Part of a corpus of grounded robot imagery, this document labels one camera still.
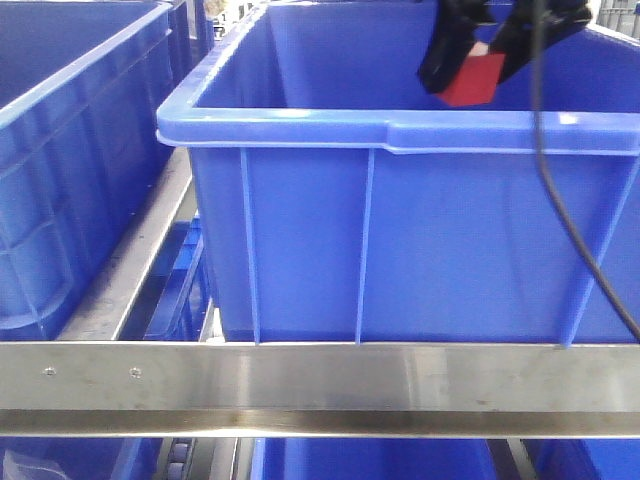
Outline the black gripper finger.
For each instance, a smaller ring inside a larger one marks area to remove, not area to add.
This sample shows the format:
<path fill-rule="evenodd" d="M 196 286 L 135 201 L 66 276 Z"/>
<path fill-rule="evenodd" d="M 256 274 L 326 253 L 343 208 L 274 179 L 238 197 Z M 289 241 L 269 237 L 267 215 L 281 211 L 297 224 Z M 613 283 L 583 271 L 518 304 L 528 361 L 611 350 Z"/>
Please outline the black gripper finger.
<path fill-rule="evenodd" d="M 424 89 L 442 93 L 476 44 L 476 29 L 494 24 L 487 1 L 438 1 L 431 38 L 417 70 Z"/>
<path fill-rule="evenodd" d="M 504 83 L 545 49 L 583 30 L 592 20 L 587 1 L 515 1 L 490 42 L 504 56 Z"/>

